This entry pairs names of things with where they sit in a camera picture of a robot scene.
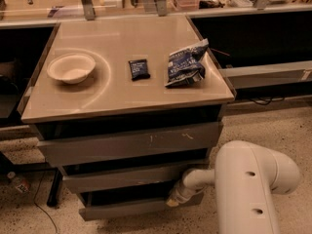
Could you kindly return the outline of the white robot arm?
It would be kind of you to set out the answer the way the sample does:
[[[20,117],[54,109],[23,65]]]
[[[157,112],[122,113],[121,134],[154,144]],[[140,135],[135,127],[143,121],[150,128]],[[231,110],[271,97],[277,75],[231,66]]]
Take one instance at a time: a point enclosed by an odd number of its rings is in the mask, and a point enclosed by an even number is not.
[[[290,194],[299,182],[298,165],[286,154],[233,140],[219,149],[212,170],[185,171],[167,205],[184,204],[212,185],[218,234],[280,234],[272,195]]]

